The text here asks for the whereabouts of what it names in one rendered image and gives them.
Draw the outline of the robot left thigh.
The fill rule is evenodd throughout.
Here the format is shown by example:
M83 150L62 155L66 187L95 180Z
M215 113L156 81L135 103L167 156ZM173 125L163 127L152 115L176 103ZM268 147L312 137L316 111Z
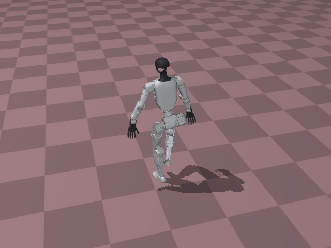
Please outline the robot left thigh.
M153 150L157 149L159 152L159 157L164 154L164 149L160 146L162 135L165 132L165 124L164 122L156 122L153 124L152 133L151 133L151 140Z

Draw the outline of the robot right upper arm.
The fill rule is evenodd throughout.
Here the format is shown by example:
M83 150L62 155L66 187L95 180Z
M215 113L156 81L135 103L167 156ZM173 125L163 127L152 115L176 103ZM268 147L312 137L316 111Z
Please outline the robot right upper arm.
M176 79L177 82L177 87L180 91L180 95L179 97L181 98L181 100L185 100L188 98L187 92L186 92L186 87L184 84L184 80L180 77L180 76L174 76L174 78Z

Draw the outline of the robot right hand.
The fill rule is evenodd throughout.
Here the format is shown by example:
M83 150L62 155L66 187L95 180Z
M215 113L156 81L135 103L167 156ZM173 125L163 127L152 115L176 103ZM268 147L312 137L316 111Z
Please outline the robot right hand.
M193 121L193 124L194 124L194 120L195 120L195 123L196 123L196 119L195 119L195 116L194 116L194 113L192 112L192 108L190 107L191 109L191 112L186 112L186 118L188 117L188 124L189 124L189 119L190 119L190 122L192 124L192 121ZM192 118L192 120L191 120ZM194 120L193 120L194 118Z

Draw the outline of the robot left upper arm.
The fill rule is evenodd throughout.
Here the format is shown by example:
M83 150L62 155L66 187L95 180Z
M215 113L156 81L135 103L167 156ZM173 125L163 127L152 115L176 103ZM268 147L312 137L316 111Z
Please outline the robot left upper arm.
M146 101L149 97L150 92L152 92L155 88L155 83L154 82L148 82L144 85L144 89L142 91L141 97L140 97L140 102L139 102L139 109L145 109L146 106Z

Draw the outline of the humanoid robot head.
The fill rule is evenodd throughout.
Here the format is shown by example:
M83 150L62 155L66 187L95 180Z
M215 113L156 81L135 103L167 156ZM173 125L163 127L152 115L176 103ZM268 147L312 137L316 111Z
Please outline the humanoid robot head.
M158 79L158 81L160 82L166 82L166 81L170 81L170 77L167 76L167 72L166 69L167 67L169 67L169 61L166 58L159 58L155 61L155 66L156 66L156 70L158 73L160 73L160 79ZM158 71L158 68L162 68L164 69L163 71Z

